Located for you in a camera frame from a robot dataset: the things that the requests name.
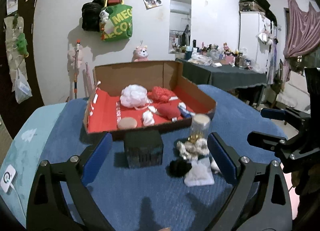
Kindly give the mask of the red-lined cardboard box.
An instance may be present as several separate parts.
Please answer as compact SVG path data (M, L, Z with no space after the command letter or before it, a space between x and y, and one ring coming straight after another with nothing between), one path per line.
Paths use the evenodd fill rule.
M168 103L184 103L188 111L213 118L216 101L202 92L182 75L183 64L178 61L142 61L96 66L93 70L95 86L87 102L84 128L88 134L109 132L114 139L123 139L125 130L118 122L125 117L137 121L136 129L145 129L142 115L159 102L151 98L152 89L161 87L172 92ZM129 85L140 85L147 90L148 101L141 106L124 107L121 92Z

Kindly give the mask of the dark suitcase on refrigerator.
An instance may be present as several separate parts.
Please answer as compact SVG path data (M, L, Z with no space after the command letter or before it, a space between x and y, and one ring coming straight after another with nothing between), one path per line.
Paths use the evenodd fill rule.
M240 12L265 12L265 10L255 0L240 0Z

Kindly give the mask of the door photo sheet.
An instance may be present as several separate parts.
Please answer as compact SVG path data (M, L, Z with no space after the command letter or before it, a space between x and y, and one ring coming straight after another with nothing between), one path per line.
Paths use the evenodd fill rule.
M18 10L18 0L6 0L6 8L7 15L11 15L16 12Z

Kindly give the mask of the small white plush keychain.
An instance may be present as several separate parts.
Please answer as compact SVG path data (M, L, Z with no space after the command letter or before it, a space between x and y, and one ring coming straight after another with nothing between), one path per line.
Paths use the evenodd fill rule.
M105 9L103 9L103 10L100 12L99 16L100 16L100 22L101 22L102 24L106 24L106 23L108 22L108 20L109 20L109 13L108 13Z

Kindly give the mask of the small white sock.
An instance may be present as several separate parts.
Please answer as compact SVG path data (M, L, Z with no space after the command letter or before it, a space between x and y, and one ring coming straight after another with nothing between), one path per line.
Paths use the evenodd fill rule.
M142 120L144 126L152 126L155 123L153 113L150 110L143 113Z

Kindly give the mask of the green plush toy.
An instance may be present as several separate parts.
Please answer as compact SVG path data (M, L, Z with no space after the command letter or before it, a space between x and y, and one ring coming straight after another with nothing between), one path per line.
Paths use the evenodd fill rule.
M17 51L20 55L24 56L25 58L29 56L27 51L27 40L25 38L25 34L21 33L16 40Z

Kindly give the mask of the cream fluffy scrunchie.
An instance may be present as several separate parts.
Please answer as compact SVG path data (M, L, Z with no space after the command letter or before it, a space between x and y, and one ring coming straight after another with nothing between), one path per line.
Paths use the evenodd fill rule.
M207 140L205 138L199 138L195 143L178 141L176 149L186 161L197 161L199 156L209 155Z

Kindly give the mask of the pale pink hanging plush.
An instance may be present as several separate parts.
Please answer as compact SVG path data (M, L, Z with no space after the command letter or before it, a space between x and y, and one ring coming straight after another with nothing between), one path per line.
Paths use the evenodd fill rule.
M83 62L83 51L82 51L82 47L80 46L78 50L76 49L72 49L68 51L68 60L70 65L73 68L77 68L79 69L81 67L81 64Z

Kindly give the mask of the white mesh bath pouf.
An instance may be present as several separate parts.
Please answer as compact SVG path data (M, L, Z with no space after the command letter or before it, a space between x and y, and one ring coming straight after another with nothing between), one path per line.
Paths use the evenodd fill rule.
M153 101L148 98L147 89L143 86L133 84L121 91L120 104L124 107L144 110L152 103Z

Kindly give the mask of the black pompom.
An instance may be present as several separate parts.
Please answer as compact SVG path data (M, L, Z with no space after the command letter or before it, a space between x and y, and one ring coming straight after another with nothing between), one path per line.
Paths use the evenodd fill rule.
M192 169L191 163L184 160L171 161L168 166L168 174L171 177L184 177Z

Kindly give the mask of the wall mirror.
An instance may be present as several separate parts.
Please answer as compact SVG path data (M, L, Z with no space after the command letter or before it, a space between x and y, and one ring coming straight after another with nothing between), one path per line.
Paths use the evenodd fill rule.
M190 36L191 0L170 0L169 54L184 53Z

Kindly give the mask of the black backpack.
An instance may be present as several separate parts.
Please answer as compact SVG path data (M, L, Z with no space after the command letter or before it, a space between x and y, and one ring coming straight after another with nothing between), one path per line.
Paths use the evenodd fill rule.
M103 7L104 0L93 0L83 5L81 12L84 31L100 32L100 12Z

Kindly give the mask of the green tote bag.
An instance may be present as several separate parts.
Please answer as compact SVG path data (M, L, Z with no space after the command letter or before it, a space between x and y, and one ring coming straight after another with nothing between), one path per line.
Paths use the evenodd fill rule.
M109 13L109 20L106 24L100 23L101 40L112 42L130 39L133 34L132 7L118 4L103 9Z

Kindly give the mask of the white refrigerator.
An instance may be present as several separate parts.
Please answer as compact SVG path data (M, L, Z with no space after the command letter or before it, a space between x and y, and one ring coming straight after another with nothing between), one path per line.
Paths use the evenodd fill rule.
M240 12L239 50L253 70L266 73L273 38L273 22L261 12Z

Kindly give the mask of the red knitted pouch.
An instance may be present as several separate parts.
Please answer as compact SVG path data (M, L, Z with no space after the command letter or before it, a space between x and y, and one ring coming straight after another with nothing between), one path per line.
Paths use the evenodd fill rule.
M178 120L181 116L179 108L169 103L159 104L159 106L157 106L157 112L160 116L170 121Z

